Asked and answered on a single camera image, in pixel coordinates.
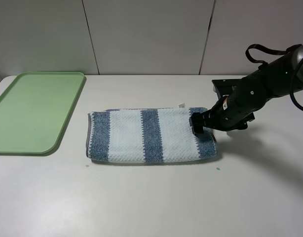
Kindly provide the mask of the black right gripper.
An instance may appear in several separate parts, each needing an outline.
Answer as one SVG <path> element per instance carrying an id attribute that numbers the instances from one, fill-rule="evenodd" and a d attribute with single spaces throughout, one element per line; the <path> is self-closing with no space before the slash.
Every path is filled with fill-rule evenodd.
<path id="1" fill-rule="evenodd" d="M 233 95 L 224 96 L 207 112 L 195 112 L 189 119 L 194 135 L 203 134 L 204 129 L 219 131 L 244 130 L 248 122 L 255 119 L 254 113 L 239 105 Z"/>

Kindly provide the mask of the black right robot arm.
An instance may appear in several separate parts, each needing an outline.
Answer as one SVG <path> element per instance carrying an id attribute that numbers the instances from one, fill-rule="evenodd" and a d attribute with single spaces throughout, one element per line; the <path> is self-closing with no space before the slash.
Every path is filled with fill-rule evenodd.
<path id="1" fill-rule="evenodd" d="M 255 119 L 254 112 L 269 100 L 287 95 L 303 111 L 294 96 L 303 90 L 303 44 L 284 51 L 252 44 L 245 55 L 250 62 L 259 65 L 258 70 L 241 79 L 213 80 L 218 101 L 205 112 L 192 113 L 189 123 L 194 134 L 202 134 L 205 128 L 247 129 L 247 123 Z"/>

